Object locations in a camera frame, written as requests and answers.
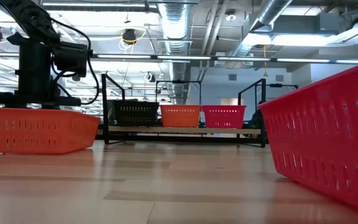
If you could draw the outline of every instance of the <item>air vent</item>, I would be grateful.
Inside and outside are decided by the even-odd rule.
[[[284,82],[284,75],[276,75],[276,82]]]
[[[229,74],[229,81],[237,81],[237,74]]]

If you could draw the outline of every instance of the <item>exposed ceiling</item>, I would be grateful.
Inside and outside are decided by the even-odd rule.
[[[142,1],[129,1],[126,3],[142,3]],[[193,4],[191,7],[190,17],[190,36],[188,40],[191,41],[190,53],[191,55],[199,55],[203,46],[204,35],[206,32],[206,25],[211,15],[211,6],[213,1],[203,0],[198,4]],[[246,15],[258,11],[260,8],[260,0],[238,0],[230,1],[227,9],[233,9],[236,19],[234,21],[227,21],[223,19],[218,32],[217,41],[215,41],[212,54],[215,52],[230,52],[236,49],[243,38],[242,28]],[[358,9],[358,0],[343,0],[343,1],[319,1],[319,0],[294,0],[290,7],[288,7],[282,15],[297,15],[297,16],[315,16],[326,11],[335,13],[347,12]],[[165,52],[165,38],[161,28],[161,18],[157,13],[144,12],[117,12],[117,11],[49,11],[51,16],[62,21],[70,26],[73,26],[91,37],[93,50],[97,54],[164,54]],[[11,35],[14,31],[20,31],[20,28],[14,20],[7,14],[0,11],[0,26],[4,34],[3,43],[0,43],[0,52],[18,52],[19,48],[5,42],[5,38]],[[55,29],[62,35],[62,39],[67,42],[86,43],[85,39],[64,27],[55,26]],[[123,49],[120,45],[121,34],[125,29],[135,29],[137,37],[142,37],[136,44],[128,49]],[[345,55],[343,52],[353,52],[353,54]],[[331,47],[329,53],[324,51],[324,47],[294,47],[294,46],[279,46],[266,45],[265,52],[263,47],[253,47],[250,51],[255,57],[284,57],[284,58],[358,58],[358,46],[352,47]],[[149,83],[145,75],[151,73],[155,75],[157,80],[170,80],[170,66],[167,62],[161,63],[140,63],[140,62],[112,62],[108,60],[93,61],[93,68],[97,74],[108,73],[115,81],[124,87],[132,87],[127,90],[127,95],[134,96],[133,98],[143,99],[146,96],[149,100],[154,100],[155,84]],[[258,70],[263,68],[263,62],[256,62],[252,69]],[[292,63],[268,63],[268,68],[287,68],[291,71]],[[13,91],[17,85],[17,76],[14,70],[18,69],[18,60],[16,58],[0,58],[0,91]],[[81,79],[80,82],[74,82],[67,78],[64,85],[67,87],[70,94],[82,97],[83,101],[91,99],[95,94],[94,80],[91,75]],[[164,98],[165,103],[168,103],[173,98],[173,86],[167,85],[168,90],[163,90],[161,97]],[[119,96],[119,91],[115,87],[111,87],[110,98]],[[89,109],[83,108],[89,113],[100,114],[101,103],[97,101],[90,105]]]

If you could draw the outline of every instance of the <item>plastic basket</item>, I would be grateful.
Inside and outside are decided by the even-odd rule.
[[[65,110],[0,108],[0,153],[64,154],[93,145],[100,119]]]
[[[158,103],[113,101],[118,126],[156,126]]]
[[[197,128],[200,109],[200,105],[161,105],[162,126]]]
[[[203,106],[207,128],[242,128],[246,106]]]
[[[277,172],[358,207],[358,66],[259,107]]]

